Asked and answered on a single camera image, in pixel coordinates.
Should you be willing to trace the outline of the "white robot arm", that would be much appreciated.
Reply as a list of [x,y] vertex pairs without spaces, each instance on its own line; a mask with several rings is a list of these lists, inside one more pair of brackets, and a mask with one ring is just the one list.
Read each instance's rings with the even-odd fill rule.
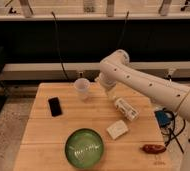
[[[190,123],[189,86],[137,71],[130,68],[128,64],[129,55],[122,49],[103,58],[99,63],[100,85],[106,91],[110,91],[117,82],[121,82],[176,112]],[[180,171],[190,171],[190,125]]]

